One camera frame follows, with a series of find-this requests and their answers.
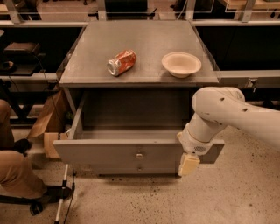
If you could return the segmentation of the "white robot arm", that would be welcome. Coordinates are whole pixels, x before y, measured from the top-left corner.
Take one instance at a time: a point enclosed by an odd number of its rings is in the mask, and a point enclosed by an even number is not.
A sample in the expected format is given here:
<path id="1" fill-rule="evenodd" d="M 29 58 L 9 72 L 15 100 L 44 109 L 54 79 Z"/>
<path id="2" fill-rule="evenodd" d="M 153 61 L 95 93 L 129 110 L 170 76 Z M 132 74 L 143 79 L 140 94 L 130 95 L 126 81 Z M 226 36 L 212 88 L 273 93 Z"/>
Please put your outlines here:
<path id="1" fill-rule="evenodd" d="M 236 87 L 203 87 L 192 97 L 194 114 L 177 134 L 183 147 L 178 175 L 191 173 L 200 164 L 200 156 L 209 152 L 214 137 L 233 126 L 280 151 L 280 112 L 245 102 Z"/>

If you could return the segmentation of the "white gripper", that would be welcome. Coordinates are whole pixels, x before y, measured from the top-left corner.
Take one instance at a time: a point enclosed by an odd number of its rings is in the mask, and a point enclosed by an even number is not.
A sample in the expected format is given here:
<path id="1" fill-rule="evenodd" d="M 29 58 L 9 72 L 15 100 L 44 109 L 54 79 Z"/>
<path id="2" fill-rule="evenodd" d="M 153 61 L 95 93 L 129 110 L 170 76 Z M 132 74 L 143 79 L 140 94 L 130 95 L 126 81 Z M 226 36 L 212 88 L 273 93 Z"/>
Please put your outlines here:
<path id="1" fill-rule="evenodd" d="M 182 154 L 178 167 L 178 175 L 186 176 L 193 172 L 200 164 L 197 156 L 205 155 L 213 146 L 212 142 L 203 143 L 191 136 L 188 125 L 177 134 L 177 138 L 181 143 L 185 153 Z"/>

